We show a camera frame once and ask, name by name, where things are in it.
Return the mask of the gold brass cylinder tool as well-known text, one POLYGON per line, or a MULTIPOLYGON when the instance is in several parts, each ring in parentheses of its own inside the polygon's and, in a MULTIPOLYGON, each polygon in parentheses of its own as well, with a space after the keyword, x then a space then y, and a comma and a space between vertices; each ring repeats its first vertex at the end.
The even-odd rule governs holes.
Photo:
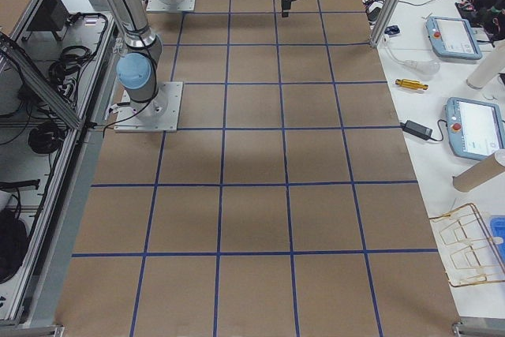
POLYGON ((400 88, 407 88, 414 91, 426 91, 428 90, 428 85, 423 84, 420 81, 410 80, 410 79, 396 79, 395 84, 400 88))

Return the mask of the upper blue teach pendant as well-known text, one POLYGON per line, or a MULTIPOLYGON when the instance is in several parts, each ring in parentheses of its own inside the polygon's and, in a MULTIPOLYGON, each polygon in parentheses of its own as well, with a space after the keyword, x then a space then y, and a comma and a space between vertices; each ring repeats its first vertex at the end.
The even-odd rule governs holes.
POLYGON ((452 17, 429 17, 425 22, 428 40, 440 58, 477 61, 481 49, 468 20, 452 17))

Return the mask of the blue teach pendant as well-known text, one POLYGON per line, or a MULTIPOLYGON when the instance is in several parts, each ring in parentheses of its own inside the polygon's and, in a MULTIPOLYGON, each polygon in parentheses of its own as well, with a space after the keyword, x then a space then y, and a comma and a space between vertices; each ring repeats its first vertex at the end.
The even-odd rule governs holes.
POLYGON ((497 104, 451 97, 445 114, 449 145, 456 156, 483 160, 504 148, 504 126, 497 104))
POLYGON ((429 17, 425 22, 428 40, 440 58, 477 61, 481 49, 468 20, 452 17, 429 17))

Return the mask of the black power adapter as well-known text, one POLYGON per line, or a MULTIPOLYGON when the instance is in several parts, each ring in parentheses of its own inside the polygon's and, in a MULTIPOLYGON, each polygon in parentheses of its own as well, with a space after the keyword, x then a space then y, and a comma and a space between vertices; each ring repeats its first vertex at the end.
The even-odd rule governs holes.
POLYGON ((422 140, 430 140, 432 138, 432 129, 425 125, 407 120, 400 123, 403 132, 412 136, 418 137, 422 140))

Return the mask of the upper white tube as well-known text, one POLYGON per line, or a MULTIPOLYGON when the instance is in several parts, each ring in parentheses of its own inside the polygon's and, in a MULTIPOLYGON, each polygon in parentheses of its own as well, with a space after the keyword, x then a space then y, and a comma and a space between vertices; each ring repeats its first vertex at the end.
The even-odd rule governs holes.
POLYGON ((484 88, 498 73, 504 69, 504 41, 497 41, 477 68, 466 78, 466 84, 474 89, 484 88))

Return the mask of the lower blue teach pendant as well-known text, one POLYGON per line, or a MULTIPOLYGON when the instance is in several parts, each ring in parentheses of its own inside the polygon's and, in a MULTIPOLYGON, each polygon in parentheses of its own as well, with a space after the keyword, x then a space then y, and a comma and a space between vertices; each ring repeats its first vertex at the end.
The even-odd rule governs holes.
POLYGON ((456 156, 483 160, 504 148, 504 126, 497 104, 451 97, 445 114, 449 145, 456 156))

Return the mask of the lower cardboard tube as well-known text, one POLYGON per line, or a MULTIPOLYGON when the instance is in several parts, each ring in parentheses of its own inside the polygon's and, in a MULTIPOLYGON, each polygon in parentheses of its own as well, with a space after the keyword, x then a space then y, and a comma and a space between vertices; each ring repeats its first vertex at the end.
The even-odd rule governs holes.
POLYGON ((458 191, 467 193, 503 173, 504 150, 500 149, 453 177, 452 184, 458 191))

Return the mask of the blue plastic container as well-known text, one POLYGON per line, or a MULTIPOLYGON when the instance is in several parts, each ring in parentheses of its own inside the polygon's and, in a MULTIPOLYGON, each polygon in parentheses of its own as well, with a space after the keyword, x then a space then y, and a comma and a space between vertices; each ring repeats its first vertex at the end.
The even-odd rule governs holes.
POLYGON ((498 254, 502 260, 505 258, 504 238, 505 238, 505 218, 493 215, 489 221, 491 235, 496 240, 498 254))

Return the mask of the grey side frame rail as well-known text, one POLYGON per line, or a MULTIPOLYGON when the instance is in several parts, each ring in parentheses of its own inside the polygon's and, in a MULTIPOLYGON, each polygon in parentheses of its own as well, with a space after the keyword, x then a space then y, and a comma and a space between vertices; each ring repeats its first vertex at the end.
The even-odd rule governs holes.
POLYGON ((18 50, 1 47, 1 206, 27 231, 28 251, 1 285, 1 333, 56 332, 54 315, 99 153, 99 124, 116 89, 110 13, 88 0, 1 0, 1 30, 18 50), (69 46, 93 59, 58 91, 40 86, 69 46))

